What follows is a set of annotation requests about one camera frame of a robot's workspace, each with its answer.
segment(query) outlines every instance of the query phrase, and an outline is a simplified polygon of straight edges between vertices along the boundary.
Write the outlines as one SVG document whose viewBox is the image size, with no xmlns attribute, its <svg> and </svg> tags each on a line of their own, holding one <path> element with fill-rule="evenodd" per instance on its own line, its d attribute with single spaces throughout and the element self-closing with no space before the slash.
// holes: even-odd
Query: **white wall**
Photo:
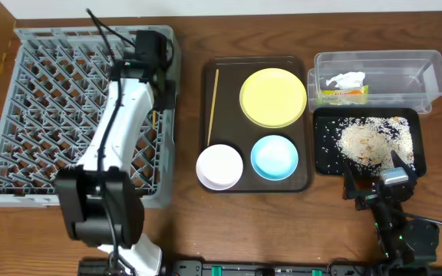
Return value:
<svg viewBox="0 0 442 276">
<path fill-rule="evenodd" d="M 0 0 L 17 19 L 442 11 L 442 0 Z"/>
</svg>

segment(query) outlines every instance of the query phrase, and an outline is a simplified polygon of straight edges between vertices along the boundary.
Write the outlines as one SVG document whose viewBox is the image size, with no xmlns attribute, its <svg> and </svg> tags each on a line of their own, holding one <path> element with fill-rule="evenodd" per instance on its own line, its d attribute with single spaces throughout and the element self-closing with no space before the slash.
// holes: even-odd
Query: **white crumpled tissue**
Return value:
<svg viewBox="0 0 442 276">
<path fill-rule="evenodd" d="M 339 74 L 338 76 L 335 76 L 330 80 L 327 80 L 326 82 L 327 86 L 332 82 L 336 82 L 336 88 L 352 89 L 362 87 L 364 77 L 366 77 L 366 74 L 364 72 L 348 72 L 346 74 Z"/>
</svg>

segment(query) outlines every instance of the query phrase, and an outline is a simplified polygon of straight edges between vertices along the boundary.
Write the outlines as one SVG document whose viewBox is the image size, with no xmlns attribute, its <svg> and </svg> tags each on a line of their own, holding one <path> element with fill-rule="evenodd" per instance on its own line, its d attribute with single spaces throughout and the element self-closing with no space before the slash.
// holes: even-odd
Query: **green tape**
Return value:
<svg viewBox="0 0 442 276">
<path fill-rule="evenodd" d="M 219 266 L 213 266 L 213 268 L 211 269 L 211 271 L 213 272 L 211 275 L 212 276 L 223 276 L 223 270 L 221 267 Z"/>
</svg>

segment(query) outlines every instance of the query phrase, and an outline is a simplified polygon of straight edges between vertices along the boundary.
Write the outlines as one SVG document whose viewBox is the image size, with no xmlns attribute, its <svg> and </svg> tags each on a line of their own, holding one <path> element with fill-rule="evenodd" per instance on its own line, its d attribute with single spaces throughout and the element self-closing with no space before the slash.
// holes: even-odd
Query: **gray plastic crate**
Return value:
<svg viewBox="0 0 442 276">
<path fill-rule="evenodd" d="M 174 60 L 167 72 L 180 88 L 181 51 L 169 26 L 115 26 L 135 41 L 149 29 L 173 41 Z M 22 45 L 0 121 L 0 207 L 59 205 L 53 179 L 59 169 L 79 160 L 91 142 L 107 101 L 110 58 L 94 27 L 16 29 Z M 130 45 L 107 33 L 120 58 Z M 164 208 L 173 191 L 175 110 L 150 113 L 143 122 L 130 167 L 143 204 Z"/>
</svg>

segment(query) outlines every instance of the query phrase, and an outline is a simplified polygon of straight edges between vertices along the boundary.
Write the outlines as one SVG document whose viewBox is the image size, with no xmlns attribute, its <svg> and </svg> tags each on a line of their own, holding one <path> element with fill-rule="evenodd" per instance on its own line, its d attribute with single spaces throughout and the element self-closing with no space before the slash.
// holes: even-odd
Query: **wooden stick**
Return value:
<svg viewBox="0 0 442 276">
<path fill-rule="evenodd" d="M 219 69 L 216 69 L 216 77 L 214 78 L 213 104 L 211 105 L 211 118 L 209 120 L 209 132 L 207 133 L 207 146 L 211 141 L 211 130 L 213 129 L 214 102 L 216 102 L 216 90 L 218 88 Z"/>
</svg>

